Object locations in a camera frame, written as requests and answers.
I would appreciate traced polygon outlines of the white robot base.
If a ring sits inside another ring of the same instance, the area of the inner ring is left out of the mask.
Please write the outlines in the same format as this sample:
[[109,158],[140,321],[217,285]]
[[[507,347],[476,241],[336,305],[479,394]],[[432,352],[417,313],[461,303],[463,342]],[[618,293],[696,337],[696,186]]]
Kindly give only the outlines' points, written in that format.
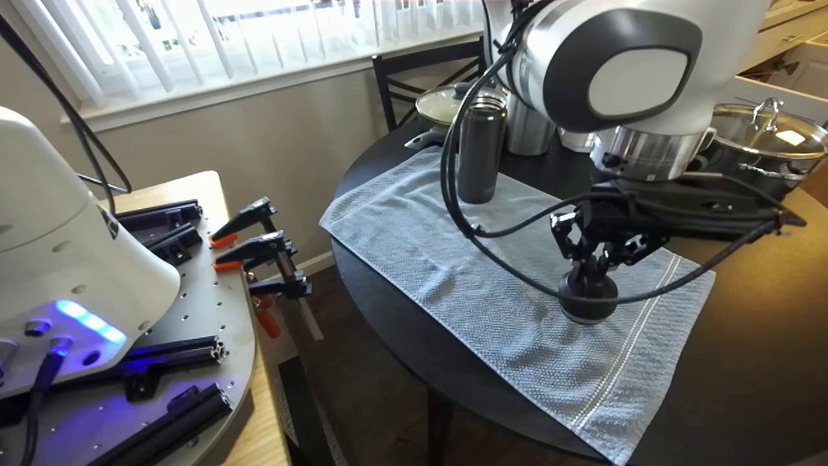
[[179,287],[179,269],[96,202],[41,129],[0,109],[0,396],[31,391],[54,344],[57,383],[109,370]]

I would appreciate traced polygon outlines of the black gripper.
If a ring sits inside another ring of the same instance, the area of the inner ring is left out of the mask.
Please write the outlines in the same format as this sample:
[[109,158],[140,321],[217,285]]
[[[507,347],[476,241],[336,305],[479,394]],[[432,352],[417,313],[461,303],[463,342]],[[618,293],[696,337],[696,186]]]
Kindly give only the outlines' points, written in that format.
[[805,228],[805,217],[732,176],[595,181],[567,199],[567,212],[549,217],[572,280],[585,280],[590,259],[605,249],[595,256],[600,282],[613,282],[616,264],[634,264],[670,238],[753,243],[784,225]]

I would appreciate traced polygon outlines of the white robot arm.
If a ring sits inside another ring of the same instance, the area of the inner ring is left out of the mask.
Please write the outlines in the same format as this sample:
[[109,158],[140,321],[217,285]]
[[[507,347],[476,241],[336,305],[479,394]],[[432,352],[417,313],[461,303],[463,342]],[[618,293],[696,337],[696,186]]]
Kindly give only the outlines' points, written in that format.
[[603,173],[551,233],[572,267],[561,285],[608,290],[611,272],[675,236],[740,249],[792,220],[771,194],[691,161],[717,135],[719,93],[737,75],[771,0],[481,0],[486,75],[593,148]]

